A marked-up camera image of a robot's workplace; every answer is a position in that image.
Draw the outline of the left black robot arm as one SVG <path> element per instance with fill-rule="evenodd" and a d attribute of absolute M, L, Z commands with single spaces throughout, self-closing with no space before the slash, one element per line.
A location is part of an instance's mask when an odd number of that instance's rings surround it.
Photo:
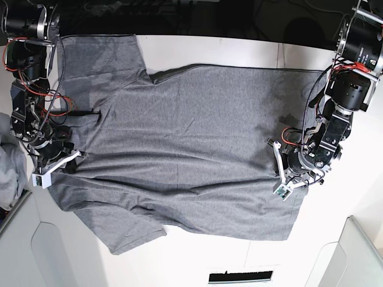
<path fill-rule="evenodd" d="M 326 85 L 310 92 L 305 109 L 315 110 L 316 125 L 286 127 L 281 142 L 268 140 L 278 165 L 273 193 L 283 200 L 301 187 L 322 184 L 342 154 L 341 142 L 351 133 L 353 115 L 367 111 L 382 77 L 382 1 L 358 1 L 354 15 L 339 30 L 336 56 L 320 77 Z"/>

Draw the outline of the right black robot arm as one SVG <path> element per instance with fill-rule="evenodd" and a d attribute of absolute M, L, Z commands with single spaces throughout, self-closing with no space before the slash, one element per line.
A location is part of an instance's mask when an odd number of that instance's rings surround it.
<path fill-rule="evenodd" d="M 72 130 L 65 125 L 75 105 L 48 80 L 56 47 L 63 46 L 59 6 L 52 1 L 3 1 L 1 5 L 1 31 L 8 38 L 2 64 L 14 77 L 11 132 L 34 160 L 37 174 L 55 164 L 73 174 L 76 158 L 85 155 L 75 149 Z"/>

